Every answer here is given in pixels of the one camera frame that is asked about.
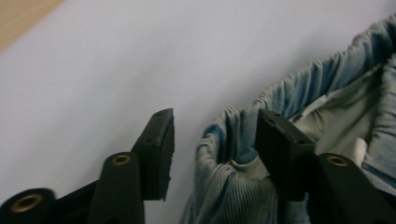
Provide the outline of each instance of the white wall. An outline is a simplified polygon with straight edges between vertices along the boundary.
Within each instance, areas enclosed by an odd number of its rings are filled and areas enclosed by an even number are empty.
[[[195,146],[223,107],[251,104],[393,11],[392,0],[67,1],[0,54],[0,203],[92,182],[152,113],[173,107],[167,202],[146,203],[146,216],[177,223]]]

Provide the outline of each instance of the light blue denim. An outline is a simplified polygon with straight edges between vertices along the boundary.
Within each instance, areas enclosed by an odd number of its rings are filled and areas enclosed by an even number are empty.
[[[258,157],[257,114],[290,118],[323,94],[339,90],[384,64],[378,116],[361,169],[378,189],[396,195],[396,14],[356,36],[350,47],[308,63],[264,90],[253,106],[227,108],[207,127],[196,151],[194,189],[181,223],[278,223],[276,190],[268,177],[239,175],[231,161]],[[289,203],[284,223],[309,223],[305,203]]]

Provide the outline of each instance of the brass grommet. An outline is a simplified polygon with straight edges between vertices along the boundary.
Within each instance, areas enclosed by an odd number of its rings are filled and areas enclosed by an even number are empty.
[[[130,156],[127,156],[127,155],[120,155],[120,156],[118,156],[118,157],[115,157],[115,158],[112,160],[112,162],[113,162],[113,164],[115,164],[115,165],[123,165],[123,164],[128,163],[130,160],[131,160],[131,157],[130,157]]]
[[[330,156],[327,158],[327,161],[337,166],[347,166],[347,161],[341,157]]]
[[[11,205],[11,211],[14,213],[22,213],[29,211],[36,207],[43,201],[43,196],[40,194],[29,194],[23,198],[18,199],[14,204]]]

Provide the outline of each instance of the jeans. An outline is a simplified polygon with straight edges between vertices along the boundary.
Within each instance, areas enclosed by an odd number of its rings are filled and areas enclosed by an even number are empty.
[[[376,113],[361,169],[376,188],[396,195],[395,52],[396,14],[357,35],[347,50],[308,63],[264,90],[252,106],[224,109],[196,149],[193,193],[181,223],[278,223],[276,189],[254,146],[259,109],[290,119],[378,66]],[[282,223],[310,223],[305,205],[286,204]]]

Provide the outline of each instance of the wooden surface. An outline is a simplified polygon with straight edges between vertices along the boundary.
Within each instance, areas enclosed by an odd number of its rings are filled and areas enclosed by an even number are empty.
[[[0,0],[0,51],[61,2],[62,0]]]

